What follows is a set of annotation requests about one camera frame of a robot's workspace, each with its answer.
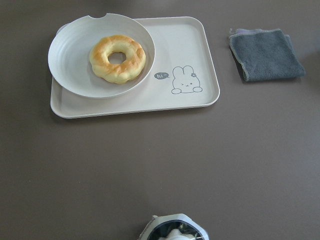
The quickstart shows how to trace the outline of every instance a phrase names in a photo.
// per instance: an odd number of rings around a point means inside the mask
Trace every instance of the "folded towel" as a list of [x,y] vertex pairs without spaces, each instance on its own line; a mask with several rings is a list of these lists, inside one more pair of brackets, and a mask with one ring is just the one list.
[[247,82],[296,78],[306,75],[289,35],[280,29],[237,29],[229,37],[231,50]]

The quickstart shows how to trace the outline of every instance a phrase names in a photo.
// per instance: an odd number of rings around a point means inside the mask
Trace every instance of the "table surface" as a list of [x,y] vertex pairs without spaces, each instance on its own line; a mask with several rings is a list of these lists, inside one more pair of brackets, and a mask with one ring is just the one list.
[[[211,240],[320,239],[320,1],[1,1],[0,235],[137,239],[184,213]],[[202,22],[220,97],[203,108],[63,119],[48,50],[83,16]],[[229,30],[282,29],[307,75],[242,81]]]

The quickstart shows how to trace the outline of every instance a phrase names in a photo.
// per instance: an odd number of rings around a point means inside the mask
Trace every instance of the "bread ring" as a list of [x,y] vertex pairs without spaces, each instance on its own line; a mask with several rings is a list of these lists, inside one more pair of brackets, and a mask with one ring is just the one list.
[[[112,64],[108,56],[125,54],[125,61]],[[146,54],[141,45],[125,35],[102,38],[90,51],[89,60],[95,75],[110,83],[124,84],[135,79],[146,64]]]

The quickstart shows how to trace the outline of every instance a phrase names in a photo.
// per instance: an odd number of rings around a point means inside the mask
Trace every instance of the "white tray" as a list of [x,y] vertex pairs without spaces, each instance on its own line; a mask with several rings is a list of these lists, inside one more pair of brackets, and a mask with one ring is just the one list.
[[[147,79],[126,94],[92,99],[66,90],[52,78],[50,105],[55,114],[73,119],[199,108],[217,101],[220,88],[201,22],[188,16],[136,21],[148,30],[155,45]],[[193,88],[183,88],[190,83]]]

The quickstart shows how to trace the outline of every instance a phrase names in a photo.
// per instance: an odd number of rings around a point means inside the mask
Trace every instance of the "bunny drawing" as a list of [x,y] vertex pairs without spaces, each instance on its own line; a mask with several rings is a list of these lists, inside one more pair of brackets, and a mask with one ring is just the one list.
[[202,92],[200,81],[191,66],[176,66],[172,75],[173,94]]

